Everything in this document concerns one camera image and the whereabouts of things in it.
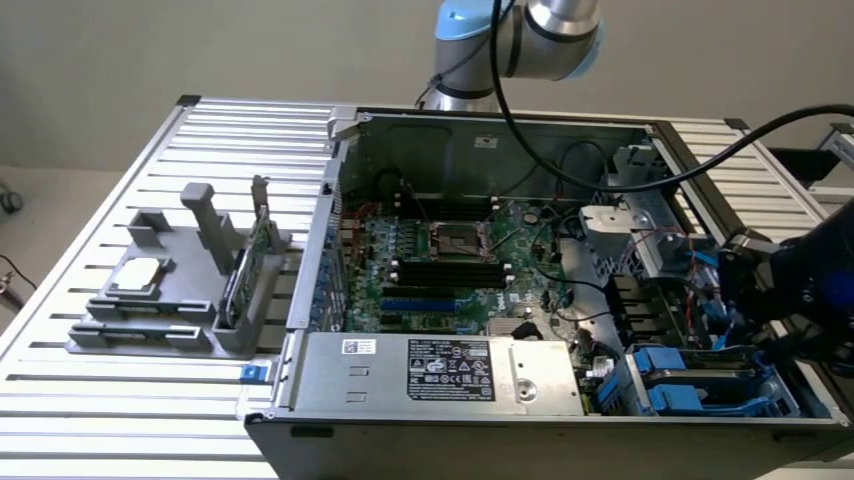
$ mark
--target metal bracket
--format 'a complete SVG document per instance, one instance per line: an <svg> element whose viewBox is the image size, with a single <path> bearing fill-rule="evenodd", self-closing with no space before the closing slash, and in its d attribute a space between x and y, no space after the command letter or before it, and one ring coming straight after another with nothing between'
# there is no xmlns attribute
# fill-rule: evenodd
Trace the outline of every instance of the metal bracket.
<svg viewBox="0 0 854 480"><path fill-rule="evenodd" d="M359 115L356 107L335 107L326 123L327 136L331 142L342 140L359 134L359 124L370 120Z"/></svg>

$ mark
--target white label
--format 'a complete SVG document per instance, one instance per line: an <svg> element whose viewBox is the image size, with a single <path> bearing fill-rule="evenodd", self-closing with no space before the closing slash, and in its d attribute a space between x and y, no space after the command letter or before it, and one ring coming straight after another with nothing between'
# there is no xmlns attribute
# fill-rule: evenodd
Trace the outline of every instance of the white label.
<svg viewBox="0 0 854 480"><path fill-rule="evenodd" d="M475 137L475 148L498 148L498 138Z"/></svg>
<svg viewBox="0 0 854 480"><path fill-rule="evenodd" d="M593 376L605 378L614 370L614 359L606 356L594 357L593 359Z"/></svg>
<svg viewBox="0 0 854 480"><path fill-rule="evenodd" d="M376 353L376 339L359 338L342 342L342 355L374 355Z"/></svg>

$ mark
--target circuit board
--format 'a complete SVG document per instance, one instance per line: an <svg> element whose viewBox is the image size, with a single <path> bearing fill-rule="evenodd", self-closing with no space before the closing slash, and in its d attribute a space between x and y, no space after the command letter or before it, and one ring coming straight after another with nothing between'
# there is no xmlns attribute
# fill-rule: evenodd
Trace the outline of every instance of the circuit board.
<svg viewBox="0 0 854 480"><path fill-rule="evenodd" d="M260 266L272 243L271 236L270 211L267 206L263 206L246 244L238 253L238 266L228 278L226 293L220 300L219 315L228 326L234 327L250 308Z"/></svg>
<svg viewBox="0 0 854 480"><path fill-rule="evenodd" d="M523 222L523 214L539 209L510 201L483 222L442 222L403 219L383 207L348 225L348 299L346 330L480 334L490 319L547 319L549 311L566 290L534 269L531 242L543 223ZM538 244L549 247L553 232L546 228ZM511 275L505 288L454 288L454 305L447 311L388 311L384 289L394 288L392 262L410 264L460 262L498 264ZM559 261L541 255L539 267L563 278Z"/></svg>

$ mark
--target motherboard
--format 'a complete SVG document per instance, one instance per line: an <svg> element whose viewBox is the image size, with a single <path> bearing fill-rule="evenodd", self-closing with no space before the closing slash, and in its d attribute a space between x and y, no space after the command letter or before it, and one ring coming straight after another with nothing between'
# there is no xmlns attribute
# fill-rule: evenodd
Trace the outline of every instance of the motherboard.
<svg viewBox="0 0 854 480"><path fill-rule="evenodd" d="M350 292L344 329L472 335L490 333L490 324L501 328L502 320L513 326L547 318L567 292L535 268L534 262L563 278L555 234L541 222L543 209L511 200L487 209L482 220L428 205L419 210L407 215L364 204L342 223Z"/></svg>

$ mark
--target white wall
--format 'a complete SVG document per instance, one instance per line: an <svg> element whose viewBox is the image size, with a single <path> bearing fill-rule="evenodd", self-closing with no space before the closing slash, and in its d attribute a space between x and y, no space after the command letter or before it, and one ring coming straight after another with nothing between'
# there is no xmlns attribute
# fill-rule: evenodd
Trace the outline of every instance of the white wall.
<svg viewBox="0 0 854 480"><path fill-rule="evenodd" d="M439 1L0 0L0 163L122 170L182 93L406 104ZM850 0L603 0L599 63L526 109L759 122L854 101ZM782 143L811 145L822 128Z"/></svg>

